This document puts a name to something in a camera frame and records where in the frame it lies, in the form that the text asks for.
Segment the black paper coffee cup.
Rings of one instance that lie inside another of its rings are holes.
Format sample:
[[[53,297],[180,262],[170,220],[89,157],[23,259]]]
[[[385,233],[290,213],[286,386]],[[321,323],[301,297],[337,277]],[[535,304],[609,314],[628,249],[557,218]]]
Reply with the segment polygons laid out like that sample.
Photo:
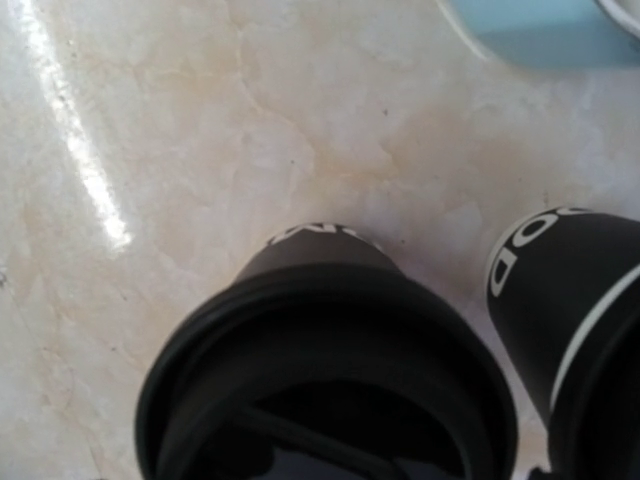
[[[351,227],[314,222],[297,225],[270,238],[238,273],[235,282],[287,268],[344,264],[399,272],[374,242]]]
[[[559,207],[509,227],[488,260],[490,318],[537,413],[551,419],[579,349],[639,279],[639,223]]]

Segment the light blue ceramic mug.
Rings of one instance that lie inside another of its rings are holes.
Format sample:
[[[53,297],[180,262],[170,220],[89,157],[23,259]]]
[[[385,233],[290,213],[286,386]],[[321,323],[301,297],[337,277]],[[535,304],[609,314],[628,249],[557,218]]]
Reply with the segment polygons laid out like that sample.
[[[445,1],[443,9],[473,44],[513,65],[639,65],[637,1]]]

